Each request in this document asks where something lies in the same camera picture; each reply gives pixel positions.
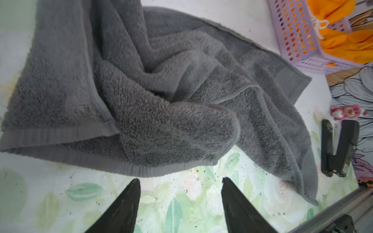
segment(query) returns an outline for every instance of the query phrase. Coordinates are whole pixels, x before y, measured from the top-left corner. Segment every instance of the table surface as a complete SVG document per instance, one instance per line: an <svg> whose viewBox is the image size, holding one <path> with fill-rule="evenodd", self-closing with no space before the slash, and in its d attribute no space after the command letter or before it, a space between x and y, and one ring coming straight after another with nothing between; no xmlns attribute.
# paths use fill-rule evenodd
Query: table surface
<svg viewBox="0 0 373 233"><path fill-rule="evenodd" d="M267 2L263 0L143 0L208 18L279 52ZM36 0L0 0L0 116L31 45ZM284 181L266 173L234 146L216 166L162 177L140 178L136 233L227 232L221 201L229 177L279 232L288 232L346 196L358 185L352 167L345 178L320 171L320 120L332 119L323 75L313 77L295 107L312 138L319 175L319 207L307 203ZM0 153L0 228L3 232L84 232L133 177Z"/></svg>

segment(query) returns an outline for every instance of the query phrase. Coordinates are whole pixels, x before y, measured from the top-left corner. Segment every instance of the black stapler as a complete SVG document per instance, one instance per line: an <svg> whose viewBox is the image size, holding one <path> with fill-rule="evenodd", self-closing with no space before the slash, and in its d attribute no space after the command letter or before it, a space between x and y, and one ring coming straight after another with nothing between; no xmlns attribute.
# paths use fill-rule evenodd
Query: black stapler
<svg viewBox="0 0 373 233"><path fill-rule="evenodd" d="M356 120L342 121L336 154L333 153L332 124L324 119L321 125L321 172L328 177L332 177L333 173L345 177L357 144L359 123Z"/></svg>

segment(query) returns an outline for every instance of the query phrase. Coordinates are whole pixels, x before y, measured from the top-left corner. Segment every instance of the knot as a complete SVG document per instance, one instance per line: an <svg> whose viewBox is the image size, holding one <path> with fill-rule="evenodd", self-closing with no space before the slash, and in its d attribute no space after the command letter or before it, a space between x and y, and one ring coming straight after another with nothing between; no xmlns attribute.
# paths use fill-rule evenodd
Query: knot
<svg viewBox="0 0 373 233"><path fill-rule="evenodd" d="M326 28L329 25L329 21L327 19L319 20L313 14L310 14L310 15L311 15L311 21L313 24L313 28L315 29L317 37L320 40L324 40L325 38L321 36L321 33L319 30Z"/></svg>

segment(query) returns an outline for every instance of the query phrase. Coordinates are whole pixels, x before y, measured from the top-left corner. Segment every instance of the orange cloth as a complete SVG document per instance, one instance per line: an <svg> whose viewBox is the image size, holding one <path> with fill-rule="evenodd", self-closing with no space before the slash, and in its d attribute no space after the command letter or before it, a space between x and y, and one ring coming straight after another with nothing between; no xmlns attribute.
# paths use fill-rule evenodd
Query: orange cloth
<svg viewBox="0 0 373 233"><path fill-rule="evenodd" d="M334 23L352 13L355 0L307 0L311 13L318 20ZM373 30L352 33L321 29L324 40L319 40L323 51L357 63L373 62Z"/></svg>

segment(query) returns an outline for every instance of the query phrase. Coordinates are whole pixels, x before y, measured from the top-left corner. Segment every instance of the plastic basket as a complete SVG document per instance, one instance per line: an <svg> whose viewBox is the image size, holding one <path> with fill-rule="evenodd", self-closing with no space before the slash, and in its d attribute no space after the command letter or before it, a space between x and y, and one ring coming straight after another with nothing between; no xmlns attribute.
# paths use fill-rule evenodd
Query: plastic basket
<svg viewBox="0 0 373 233"><path fill-rule="evenodd" d="M322 74L364 65L323 52L306 1L268 0L268 5L281 56L292 65L305 72ZM328 25L328 28L347 33L352 31L347 18Z"/></svg>

